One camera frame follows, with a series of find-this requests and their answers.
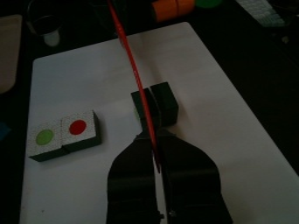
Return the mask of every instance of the green block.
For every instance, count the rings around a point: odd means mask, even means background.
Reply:
[[[133,103],[135,103],[135,110],[139,116],[140,124],[143,127],[143,130],[147,130],[147,123],[146,123],[146,112],[144,112],[144,107],[143,107],[143,102],[141,102],[141,97],[139,91],[131,93]],[[148,88],[144,89],[144,96],[147,99],[148,107],[150,107],[150,112],[151,112],[151,117],[154,120],[154,126],[159,127],[160,126],[160,112],[155,104],[155,98],[152,97],[151,91]]]
[[[152,95],[162,115],[162,126],[176,124],[179,114],[179,104],[174,97],[168,82],[151,86]]]

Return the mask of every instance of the white table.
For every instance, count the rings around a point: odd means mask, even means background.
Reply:
[[[170,131],[215,161],[235,223],[298,224],[299,178],[190,25],[128,41],[144,87],[171,85],[180,111]],[[105,223],[108,169],[141,130],[135,91],[117,39],[33,62],[29,127],[93,109],[103,144],[41,163],[25,158],[21,224]]]

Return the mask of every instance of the red dot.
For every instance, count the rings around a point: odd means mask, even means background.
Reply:
[[[76,136],[79,135],[87,128],[87,123],[81,120],[75,121],[69,126],[69,133]]]

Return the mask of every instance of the colored block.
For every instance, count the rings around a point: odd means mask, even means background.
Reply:
[[[136,110],[136,113],[139,116],[143,130],[147,130],[146,112],[144,112],[144,107],[143,107],[143,103],[141,103],[140,93],[139,93],[139,91],[136,91],[131,95],[132,95],[132,99],[135,102],[135,110]],[[152,97],[152,94],[151,94],[148,88],[144,89],[144,96],[146,96],[148,107],[150,107],[151,117],[154,120],[154,126],[159,127],[160,126],[160,112],[159,112],[159,109],[155,104],[155,98]]]
[[[68,154],[61,148],[61,121],[47,122],[31,128],[27,138],[27,154],[39,162]]]
[[[67,151],[79,151],[100,144],[99,119],[95,112],[61,118],[61,144]]]
[[[179,114],[179,104],[174,97],[168,82],[151,86],[155,102],[162,114],[162,126],[176,124]]]

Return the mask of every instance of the red wire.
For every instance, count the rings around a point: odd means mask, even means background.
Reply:
[[[147,103],[147,99],[146,99],[143,83],[141,83],[139,72],[136,69],[136,62],[135,62],[133,54],[131,53],[129,44],[127,42],[127,35],[124,32],[123,26],[119,22],[117,14],[116,14],[115,8],[113,8],[109,0],[107,0],[107,4],[108,4],[109,12],[111,12],[111,15],[113,18],[115,26],[116,26],[117,37],[121,41],[123,47],[125,48],[125,53],[127,53],[129,63],[131,63],[133,73],[135,73],[135,81],[136,81],[136,85],[137,85],[137,89],[139,89],[139,93],[140,93],[140,97],[141,97],[141,103],[143,103],[143,107],[144,107],[146,123],[147,123],[150,137],[151,137],[152,146],[154,146],[154,161],[155,161],[156,169],[160,172],[160,159],[159,159],[158,147],[156,147],[155,126],[154,126],[152,116],[151,116],[148,103]]]

